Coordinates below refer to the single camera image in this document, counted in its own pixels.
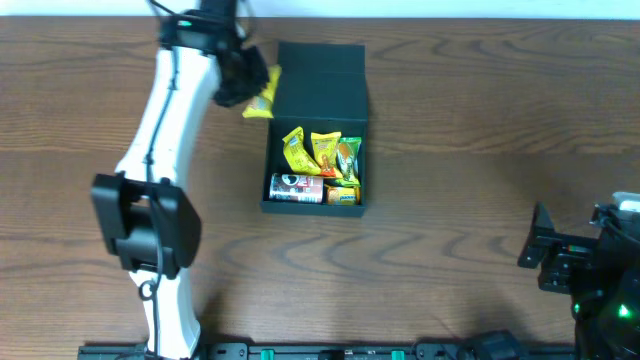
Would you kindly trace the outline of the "yellow Apollo wafer packet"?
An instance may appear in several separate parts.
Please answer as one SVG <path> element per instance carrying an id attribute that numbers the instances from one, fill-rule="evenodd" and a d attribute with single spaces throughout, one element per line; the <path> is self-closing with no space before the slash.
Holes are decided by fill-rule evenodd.
<path id="1" fill-rule="evenodd" d="M 262 92 L 255 96 L 242 112 L 244 118 L 273 119 L 273 105 L 278 88 L 279 78 L 282 73 L 280 65 L 268 68 L 269 81 Z"/>

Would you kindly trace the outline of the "dark green box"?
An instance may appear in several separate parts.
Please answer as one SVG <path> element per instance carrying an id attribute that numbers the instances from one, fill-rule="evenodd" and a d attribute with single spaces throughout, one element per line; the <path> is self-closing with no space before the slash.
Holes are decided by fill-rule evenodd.
<path id="1" fill-rule="evenodd" d="M 261 209 L 265 213 L 361 217 L 367 208 L 367 146 L 369 99 L 366 47 L 363 45 L 281 42 L 277 62 L 282 68 L 268 121 Z M 361 200 L 357 205 L 310 204 L 271 199 L 274 174 L 292 172 L 283 154 L 282 138 L 300 126 L 312 132 L 340 131 L 362 140 L 358 157 Z"/>

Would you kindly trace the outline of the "yellow peanut butter sandwich packet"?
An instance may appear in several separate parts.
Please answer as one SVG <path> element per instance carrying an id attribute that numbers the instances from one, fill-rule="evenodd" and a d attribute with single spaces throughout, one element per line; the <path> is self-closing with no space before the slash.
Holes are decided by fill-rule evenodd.
<path id="1" fill-rule="evenodd" d="M 332 132 L 328 134 L 311 134 L 314 158 L 316 163 L 320 167 L 320 175 L 323 177 L 343 177 L 336 162 L 338 143 L 340 138 L 340 132 Z"/>

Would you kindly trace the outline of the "red Pringles can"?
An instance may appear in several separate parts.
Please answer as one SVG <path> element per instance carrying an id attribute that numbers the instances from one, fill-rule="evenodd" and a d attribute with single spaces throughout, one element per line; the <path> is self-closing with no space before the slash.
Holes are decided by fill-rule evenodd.
<path id="1" fill-rule="evenodd" d="M 286 202 L 320 204 L 324 196 L 324 179 L 319 176 L 273 174 L 269 199 Z"/>

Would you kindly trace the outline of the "green yellow snack packet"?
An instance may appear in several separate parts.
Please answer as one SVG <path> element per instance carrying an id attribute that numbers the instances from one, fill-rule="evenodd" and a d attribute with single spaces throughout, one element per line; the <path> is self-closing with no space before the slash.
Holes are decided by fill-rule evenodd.
<path id="1" fill-rule="evenodd" d="M 342 137 L 337 146 L 337 164 L 342 174 L 335 183 L 343 187 L 360 187 L 358 177 L 358 153 L 362 139 L 360 137 Z"/>

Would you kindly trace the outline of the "small yellow biscuit packet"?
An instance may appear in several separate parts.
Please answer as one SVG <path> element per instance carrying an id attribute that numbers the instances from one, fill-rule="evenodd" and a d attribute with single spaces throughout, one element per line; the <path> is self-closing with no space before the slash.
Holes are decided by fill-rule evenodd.
<path id="1" fill-rule="evenodd" d="M 326 200 L 328 205 L 354 206 L 361 202 L 361 191 L 359 187 L 325 186 Z"/>

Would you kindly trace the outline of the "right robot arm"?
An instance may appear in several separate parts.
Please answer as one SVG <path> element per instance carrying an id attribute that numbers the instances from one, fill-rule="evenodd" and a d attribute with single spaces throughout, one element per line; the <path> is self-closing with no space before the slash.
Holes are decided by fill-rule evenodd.
<path id="1" fill-rule="evenodd" d="M 540 290 L 571 297 L 578 359 L 637 359 L 639 203 L 597 204 L 590 224 L 598 237 L 560 233 L 536 203 L 517 265 L 540 270 Z"/>

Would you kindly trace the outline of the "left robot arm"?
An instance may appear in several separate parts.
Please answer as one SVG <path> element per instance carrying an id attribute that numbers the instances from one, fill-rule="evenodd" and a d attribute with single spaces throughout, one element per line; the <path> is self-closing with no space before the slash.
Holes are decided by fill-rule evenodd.
<path id="1" fill-rule="evenodd" d="M 96 175 L 91 199 L 107 252 L 138 290 L 149 338 L 112 359 L 193 359 L 201 326 L 190 267 L 202 233 L 187 196 L 196 138 L 211 103 L 232 107 L 268 80 L 234 13 L 188 10 L 160 20 L 156 72 L 141 123 L 114 174 Z"/>

